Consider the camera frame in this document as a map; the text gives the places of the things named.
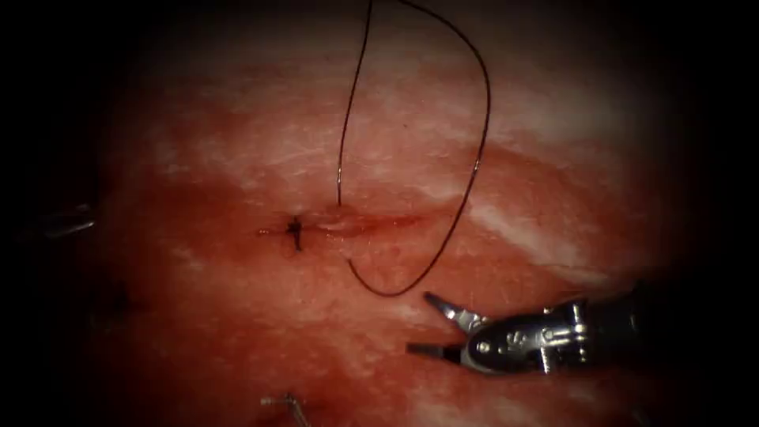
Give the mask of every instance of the surgical suture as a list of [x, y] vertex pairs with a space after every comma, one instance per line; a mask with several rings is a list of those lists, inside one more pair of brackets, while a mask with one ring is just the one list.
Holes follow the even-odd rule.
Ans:
[[[474, 54], [474, 57], [477, 59], [478, 64], [482, 70], [482, 76], [484, 79], [484, 86], [485, 86], [485, 117], [484, 117], [484, 123], [482, 126], [482, 133], [480, 137], [479, 142], [479, 148], [477, 151], [477, 156], [474, 158], [474, 163], [472, 165], [472, 170], [469, 178], [469, 182], [466, 185], [466, 190], [463, 193], [463, 197], [461, 200], [461, 203], [459, 204], [459, 208], [456, 211], [456, 215], [454, 216], [453, 222], [451, 223], [451, 226], [449, 227], [445, 237], [442, 240], [442, 243], [440, 244], [437, 252], [432, 256], [431, 261], [427, 265], [427, 267], [417, 276], [415, 280], [413, 280], [409, 285], [407, 285], [405, 288], [400, 289], [399, 291], [394, 292], [383, 292], [378, 289], [375, 289], [374, 287], [370, 286], [366, 280], [364, 280], [363, 277], [358, 272], [358, 269], [353, 264], [353, 261], [351, 259], [347, 259], [348, 267], [350, 268], [353, 275], [356, 277], [356, 279], [371, 293], [374, 293], [375, 295], [378, 295], [380, 297], [398, 297], [408, 291], [410, 291], [412, 288], [414, 288], [416, 285], [418, 285], [429, 273], [429, 271], [435, 266], [437, 263], [437, 260], [440, 258], [440, 256], [443, 254], [443, 251], [445, 250], [448, 241], [450, 241], [451, 237], [453, 236], [453, 232], [456, 229], [456, 226], [459, 223], [459, 220], [461, 219], [461, 216], [463, 214], [464, 208], [466, 207], [466, 203], [469, 200], [469, 195], [472, 191], [472, 186], [474, 185], [474, 179], [477, 176], [477, 171], [480, 168], [480, 163], [482, 160], [482, 154], [485, 150], [485, 141], [487, 140], [488, 136], [488, 126], [490, 122], [490, 104], [491, 104], [491, 91], [490, 91], [490, 77], [488, 75], [487, 67], [485, 66], [485, 61], [482, 59], [482, 56], [480, 55], [480, 52], [477, 50], [477, 48], [469, 41], [469, 39], [458, 29], [453, 25], [450, 21], [447, 19], [441, 17], [437, 13], [434, 13], [433, 11], [426, 9], [422, 6], [415, 5], [411, 2], [408, 2], [406, 0], [399, 0], [403, 5], [409, 6], [412, 9], [418, 10], [422, 13], [425, 13], [429, 15], [430, 17], [438, 20], [443, 25], [448, 27], [450, 30], [456, 33], [457, 36], [468, 46], [468, 48], [472, 51]], [[350, 97], [348, 100], [348, 110], [346, 112], [346, 119], [343, 124], [342, 129], [342, 138], [340, 140], [340, 150], [338, 155], [338, 177], [337, 177], [337, 185], [338, 185], [338, 206], [342, 205], [342, 154], [343, 154], [343, 147], [345, 145], [345, 138], [346, 138], [346, 130], [349, 123], [349, 116], [350, 116], [350, 109], [353, 104], [353, 95], [356, 92], [356, 86], [358, 82], [359, 73], [361, 72], [361, 63], [364, 59], [364, 53], [366, 51], [366, 44], [368, 40], [369, 35], [369, 25], [372, 17], [372, 0], [369, 1], [369, 6], [367, 10], [366, 15], [366, 24], [364, 26], [364, 42], [363, 46], [361, 48], [361, 53], [359, 55], [358, 59], [358, 65], [356, 67], [356, 73], [353, 79], [353, 87], [350, 91]]]

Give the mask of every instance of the black suture thread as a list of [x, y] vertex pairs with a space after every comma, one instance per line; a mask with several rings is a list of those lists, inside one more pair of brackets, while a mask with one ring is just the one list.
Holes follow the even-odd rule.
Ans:
[[350, 108], [353, 106], [353, 95], [356, 94], [358, 75], [361, 73], [361, 63], [364, 61], [366, 42], [369, 38], [369, 24], [372, 20], [372, 3], [373, 1], [369, 0], [369, 7], [366, 10], [366, 26], [364, 27], [364, 43], [361, 45], [361, 54], [358, 55], [358, 65], [356, 66], [356, 73], [353, 76], [353, 87], [350, 88], [350, 98], [348, 98], [348, 111], [346, 111], [346, 120], [342, 124], [340, 152], [338, 153], [338, 206], [342, 206], [342, 150], [346, 144], [346, 132], [348, 131], [348, 118], [350, 117]]
[[[443, 251], [445, 250], [446, 246], [448, 245], [448, 241], [451, 240], [451, 236], [453, 236], [453, 232], [456, 229], [456, 225], [459, 223], [459, 219], [461, 219], [461, 215], [464, 212], [464, 207], [466, 207], [466, 202], [469, 200], [469, 194], [472, 191], [472, 186], [474, 185], [474, 179], [477, 177], [477, 171], [480, 168], [480, 163], [482, 161], [482, 153], [485, 150], [485, 141], [488, 136], [488, 125], [490, 123], [490, 103], [491, 103], [491, 93], [490, 93], [490, 76], [488, 75], [488, 69], [485, 66], [485, 61], [482, 59], [482, 56], [480, 55], [480, 52], [477, 50], [476, 47], [469, 41], [469, 39], [458, 29], [453, 25], [450, 21], [447, 19], [441, 17], [437, 13], [434, 13], [431, 10], [428, 10], [424, 7], [421, 7], [419, 5], [415, 5], [412, 2], [408, 2], [406, 0], [399, 0], [402, 4], [409, 6], [411, 8], [414, 8], [416, 10], [421, 11], [422, 13], [426, 13], [431, 17], [436, 18], [438, 21], [442, 22], [444, 25], [449, 27], [453, 32], [455, 32], [461, 40], [466, 43], [467, 46], [469, 46], [469, 49], [472, 50], [472, 53], [474, 54], [475, 58], [477, 58], [477, 61], [480, 64], [480, 68], [482, 68], [482, 75], [485, 78], [485, 93], [486, 93], [486, 107], [485, 107], [485, 123], [482, 127], [482, 136], [480, 139], [480, 146], [477, 151], [477, 158], [474, 161], [474, 166], [472, 168], [472, 174], [469, 179], [469, 183], [466, 185], [466, 190], [464, 191], [464, 196], [461, 201], [461, 205], [459, 206], [459, 210], [456, 212], [456, 216], [454, 217], [453, 222], [451, 223], [451, 227], [448, 229], [448, 233], [446, 234], [445, 238], [443, 239], [443, 243], [440, 245], [440, 249], [437, 251], [434, 257], [432, 257], [432, 261], [430, 261], [427, 268], [425, 268], [424, 271], [419, 275], [419, 277], [411, 282], [410, 285], [408, 285], [406, 288], [403, 288], [396, 292], [382, 292], [377, 289], [372, 288], [362, 277], [360, 274], [358, 274], [358, 271], [356, 270], [356, 267], [353, 265], [353, 261], [348, 259], [348, 266], [350, 267], [350, 270], [353, 272], [353, 275], [356, 277], [356, 279], [371, 293], [374, 293], [375, 295], [379, 297], [400, 297], [402, 294], [409, 292], [411, 289], [413, 289], [416, 285], [418, 285], [429, 273], [429, 271], [435, 266], [437, 263], [437, 260], [440, 258], [440, 256], [443, 254]], [[371, 13], [371, 4], [372, 2], [369, 2], [369, 12]]]

